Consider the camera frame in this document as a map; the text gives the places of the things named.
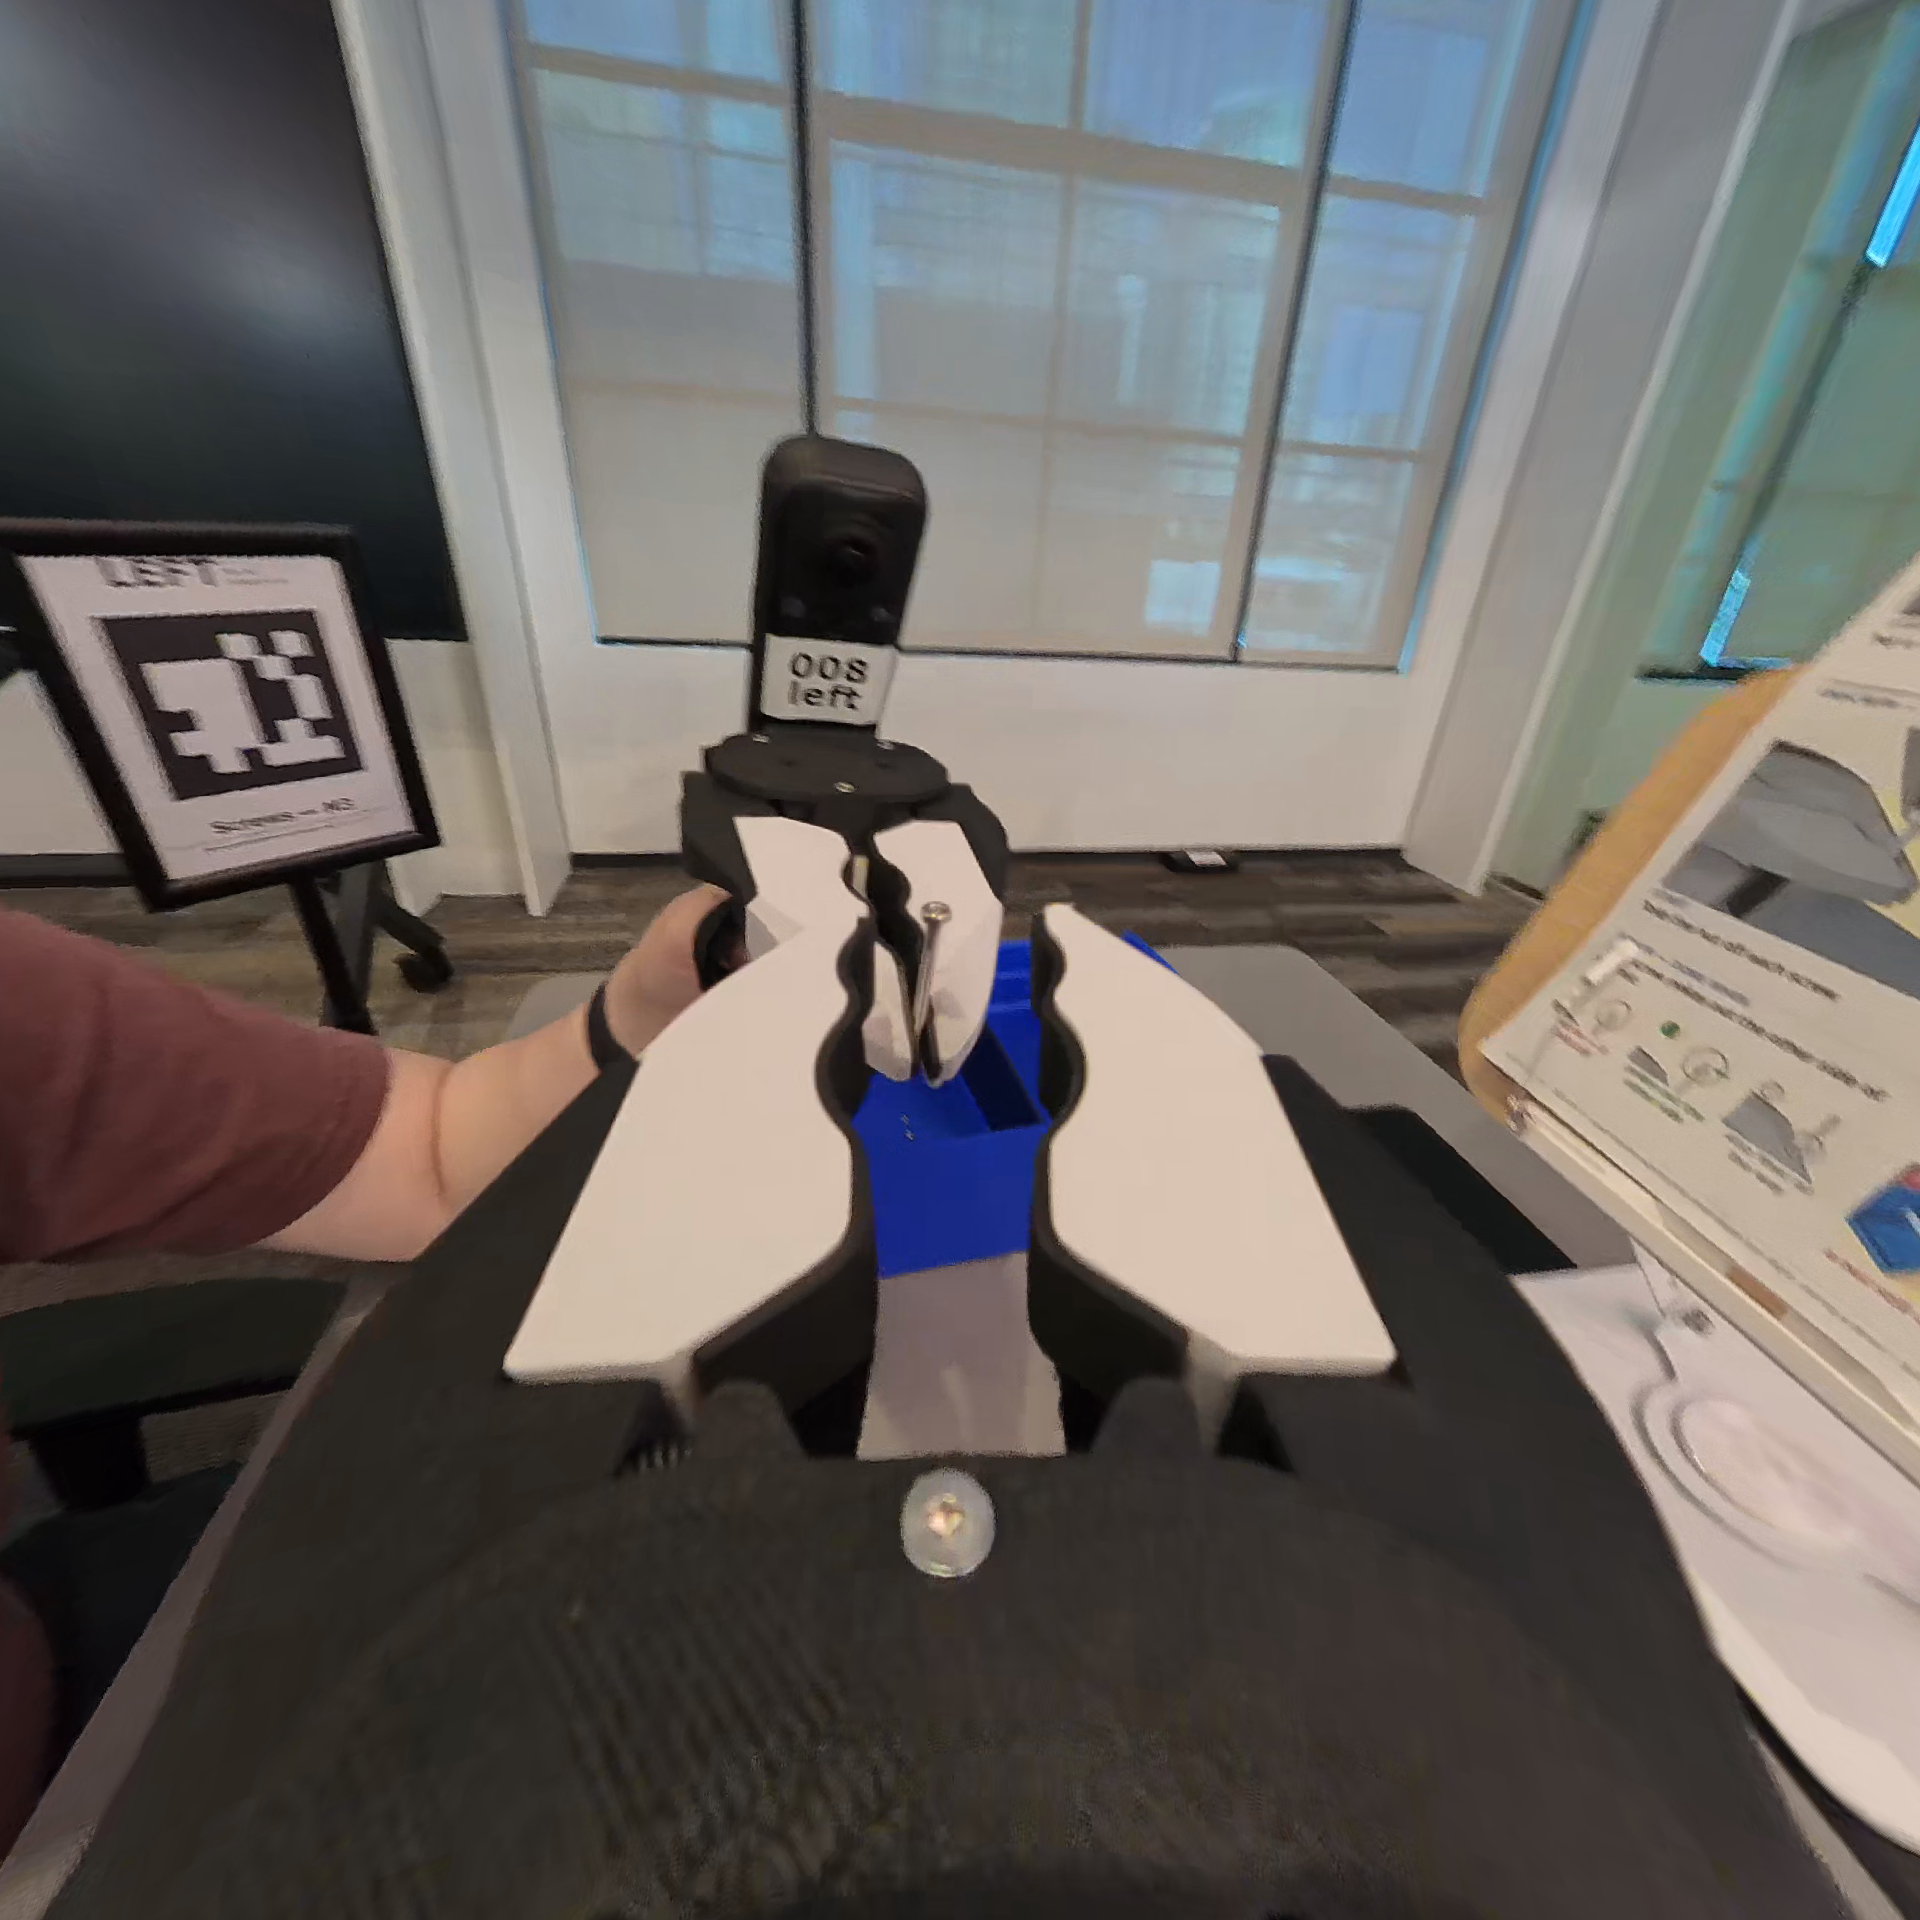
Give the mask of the black easel stand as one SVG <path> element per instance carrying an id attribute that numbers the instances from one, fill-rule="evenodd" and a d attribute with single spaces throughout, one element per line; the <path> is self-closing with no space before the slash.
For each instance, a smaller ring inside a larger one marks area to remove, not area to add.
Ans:
<path id="1" fill-rule="evenodd" d="M 421 995 L 441 992 L 455 968 L 437 928 L 399 906 L 387 859 L 289 881 L 305 947 L 321 973 L 321 1023 L 373 1037 L 369 1003 L 377 938 L 399 948 L 399 981 Z"/>

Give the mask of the instruction board on stand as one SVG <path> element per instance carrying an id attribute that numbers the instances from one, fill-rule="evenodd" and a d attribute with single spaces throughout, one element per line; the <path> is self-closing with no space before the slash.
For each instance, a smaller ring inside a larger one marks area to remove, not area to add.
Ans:
<path id="1" fill-rule="evenodd" d="M 1614 939 L 1644 959 L 1532 1101 L 1642 1183 L 1755 1162 L 1846 1213 L 1915 1164 L 1915 651 L 1868 637 L 1702 712 L 1477 995 L 1460 1060 L 1525 1065 Z"/>

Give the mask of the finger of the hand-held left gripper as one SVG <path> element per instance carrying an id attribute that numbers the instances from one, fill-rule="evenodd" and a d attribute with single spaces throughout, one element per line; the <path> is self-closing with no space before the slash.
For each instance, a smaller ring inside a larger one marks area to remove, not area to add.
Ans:
<path id="1" fill-rule="evenodd" d="M 918 961 L 918 907 L 941 898 L 951 924 L 934 983 L 937 1057 L 909 1076 L 940 1088 L 967 1065 L 989 1007 L 999 962 L 1001 898 L 977 859 L 959 823 L 909 821 L 874 837 L 874 900 L 879 935 L 898 953 L 906 997 Z"/>
<path id="2" fill-rule="evenodd" d="M 882 939 L 874 900 L 874 859 L 839 832 L 787 817 L 747 817 L 735 823 L 747 858 L 753 897 L 742 904 L 742 953 L 756 962 L 812 931 L 846 931 L 861 904 L 870 931 L 870 1007 L 861 1027 L 869 1065 L 902 1084 L 916 1067 L 907 1017 L 906 972 Z"/>

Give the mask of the printed instruction sheet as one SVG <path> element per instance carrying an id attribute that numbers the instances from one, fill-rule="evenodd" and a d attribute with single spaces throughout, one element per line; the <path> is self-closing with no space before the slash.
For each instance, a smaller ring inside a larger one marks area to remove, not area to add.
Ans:
<path id="1" fill-rule="evenodd" d="M 1460 1029 L 1517 1132 L 1915 1426 L 1915 562 L 1702 712 Z"/>

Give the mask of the white document stand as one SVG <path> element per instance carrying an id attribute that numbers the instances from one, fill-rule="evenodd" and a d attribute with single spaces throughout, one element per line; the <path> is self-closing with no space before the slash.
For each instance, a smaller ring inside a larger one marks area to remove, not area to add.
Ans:
<path id="1" fill-rule="evenodd" d="M 1790 1297 L 1525 1096 L 1506 1128 L 1637 1234 L 1523 1280 L 1642 1476 L 1713 1651 L 1787 1756 L 1915 1853 L 1915 1168 L 1868 1188 Z"/>

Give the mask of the person in maroon shirt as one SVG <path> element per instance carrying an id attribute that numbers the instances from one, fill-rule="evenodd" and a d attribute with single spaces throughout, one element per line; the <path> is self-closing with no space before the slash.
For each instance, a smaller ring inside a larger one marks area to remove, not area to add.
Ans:
<path id="1" fill-rule="evenodd" d="M 3 916 L 3 1260 L 247 1251 L 330 1199 L 389 1091 L 380 1045 L 311 1029 L 43 919 Z M 235 1467 L 5 1549 L 10 1848 Z"/>

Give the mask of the blue divided plastic bin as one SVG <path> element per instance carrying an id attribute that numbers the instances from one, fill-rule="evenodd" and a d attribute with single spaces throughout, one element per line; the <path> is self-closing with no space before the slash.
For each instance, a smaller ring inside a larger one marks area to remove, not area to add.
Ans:
<path id="1" fill-rule="evenodd" d="M 1050 1128 L 1031 981 L 1029 943 L 1003 943 L 988 1023 L 959 1075 L 937 1088 L 870 1076 L 855 1135 L 884 1280 L 1026 1247 L 1033 1167 Z"/>

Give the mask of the large black wall screen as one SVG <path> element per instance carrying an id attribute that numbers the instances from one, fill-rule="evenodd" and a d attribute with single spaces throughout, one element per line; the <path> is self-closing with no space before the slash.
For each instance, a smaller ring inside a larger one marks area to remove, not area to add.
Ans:
<path id="1" fill-rule="evenodd" d="M 3 515 L 342 527 L 466 637 L 332 4 L 3 4 Z"/>

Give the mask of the large paned window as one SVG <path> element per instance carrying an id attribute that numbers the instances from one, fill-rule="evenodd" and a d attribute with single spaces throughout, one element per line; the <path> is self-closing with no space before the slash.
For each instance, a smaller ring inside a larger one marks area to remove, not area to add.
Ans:
<path id="1" fill-rule="evenodd" d="M 746 644 L 762 458 L 921 649 L 1404 671 L 1585 4 L 507 4 L 593 635 Z"/>

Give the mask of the person's left forearm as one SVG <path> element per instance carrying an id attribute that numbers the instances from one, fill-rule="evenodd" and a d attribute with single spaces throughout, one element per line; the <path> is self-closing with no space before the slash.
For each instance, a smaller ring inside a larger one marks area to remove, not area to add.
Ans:
<path id="1" fill-rule="evenodd" d="M 391 1098 L 369 1145 L 377 1255 L 413 1258 L 585 1092 L 585 1003 L 460 1064 L 393 1055 Z"/>

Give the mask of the black framed marker sign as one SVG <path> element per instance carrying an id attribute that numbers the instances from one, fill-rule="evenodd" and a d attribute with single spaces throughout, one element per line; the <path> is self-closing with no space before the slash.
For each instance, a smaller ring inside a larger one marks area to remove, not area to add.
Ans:
<path id="1" fill-rule="evenodd" d="M 441 847 L 353 530 L 5 519 L 3 588 L 148 907 Z"/>

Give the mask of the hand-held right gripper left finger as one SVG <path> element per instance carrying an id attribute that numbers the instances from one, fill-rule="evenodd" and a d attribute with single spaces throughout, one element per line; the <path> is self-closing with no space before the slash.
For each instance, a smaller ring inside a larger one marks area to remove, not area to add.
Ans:
<path id="1" fill-rule="evenodd" d="M 874 919 L 842 904 L 646 1048 L 503 1356 L 519 1385 L 643 1380 L 679 1410 L 798 1410 L 874 1361 L 874 1188 L 855 1115 Z"/>

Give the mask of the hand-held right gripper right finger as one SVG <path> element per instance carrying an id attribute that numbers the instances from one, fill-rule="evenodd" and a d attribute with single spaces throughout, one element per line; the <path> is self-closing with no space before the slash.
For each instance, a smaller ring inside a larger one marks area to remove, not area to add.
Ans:
<path id="1" fill-rule="evenodd" d="M 1260 1045 L 1078 907 L 1031 928 L 1039 1143 L 1026 1324 L 1108 1403 L 1164 1379 L 1231 1403 L 1265 1377 L 1388 1379 L 1381 1309 Z"/>

